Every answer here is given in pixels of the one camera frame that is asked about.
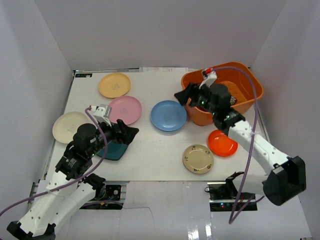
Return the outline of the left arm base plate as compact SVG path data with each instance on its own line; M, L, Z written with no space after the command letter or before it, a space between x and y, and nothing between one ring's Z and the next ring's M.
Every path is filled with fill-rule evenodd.
M106 185L105 192L99 196L98 198L94 198L92 202L104 201L97 204L92 204L88 206L84 206L85 210L121 210L122 203L106 203L106 201L116 201L119 202L121 200L121 185Z

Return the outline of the teal square plate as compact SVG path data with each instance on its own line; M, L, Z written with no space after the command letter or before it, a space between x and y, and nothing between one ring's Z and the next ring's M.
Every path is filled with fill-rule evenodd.
M118 144L110 142L107 146L105 159L110 161L120 160L127 151L128 147L129 146L127 144Z

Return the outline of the black floral square plate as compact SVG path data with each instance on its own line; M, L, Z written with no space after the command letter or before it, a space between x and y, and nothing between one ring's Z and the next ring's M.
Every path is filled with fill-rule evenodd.
M238 102L237 98L233 95L230 97L230 105L233 106Z

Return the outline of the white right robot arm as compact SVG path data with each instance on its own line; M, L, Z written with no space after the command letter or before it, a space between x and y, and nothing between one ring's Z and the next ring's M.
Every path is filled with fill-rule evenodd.
M231 106L232 95L223 84L190 83L174 94L182 105L200 107L212 114L214 125L236 141L263 168L264 175L236 172L225 180L226 195L236 200L243 193L265 196L281 206L307 188L306 164L299 156L290 157L259 134L245 117Z

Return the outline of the orange round plate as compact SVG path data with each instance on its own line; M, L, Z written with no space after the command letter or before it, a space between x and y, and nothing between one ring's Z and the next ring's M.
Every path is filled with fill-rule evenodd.
M220 157L230 157L238 150L238 143L221 130L212 131L207 138L209 149Z

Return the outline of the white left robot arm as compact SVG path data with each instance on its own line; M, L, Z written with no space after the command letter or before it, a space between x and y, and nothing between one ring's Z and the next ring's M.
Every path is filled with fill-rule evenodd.
M92 199L105 196L106 180L94 174L92 158L109 143L129 145L139 129L116 123L85 123L78 127L36 203L6 230L18 240L53 240L58 228Z

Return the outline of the pink round plate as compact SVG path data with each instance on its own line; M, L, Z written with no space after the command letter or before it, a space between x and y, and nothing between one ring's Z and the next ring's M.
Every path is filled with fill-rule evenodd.
M117 97L109 106L111 107L109 119L112 123L121 119L126 125L131 125L141 117L143 111L141 102L132 96Z

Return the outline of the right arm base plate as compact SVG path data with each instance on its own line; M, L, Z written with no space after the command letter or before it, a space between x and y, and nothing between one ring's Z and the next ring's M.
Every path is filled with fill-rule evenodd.
M209 206L212 213L232 211L232 208L236 203L237 191L231 189L225 181L209 182L204 191L209 194ZM243 207L251 195L251 193L242 192L235 211L238 211ZM257 211L258 207L255 201L256 195L253 195L252 200L243 211Z

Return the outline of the cream round plate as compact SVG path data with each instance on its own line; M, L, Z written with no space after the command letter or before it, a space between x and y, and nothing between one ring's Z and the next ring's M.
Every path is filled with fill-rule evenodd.
M56 141L68 144L82 124L88 123L88 118L81 112L72 111L61 115L52 127L52 134Z

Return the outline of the blue round plate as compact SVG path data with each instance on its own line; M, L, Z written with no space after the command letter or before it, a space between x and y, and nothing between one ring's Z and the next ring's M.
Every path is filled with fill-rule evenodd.
M185 125L187 112L178 102L163 100L152 108L150 120L157 129L164 132L174 132Z

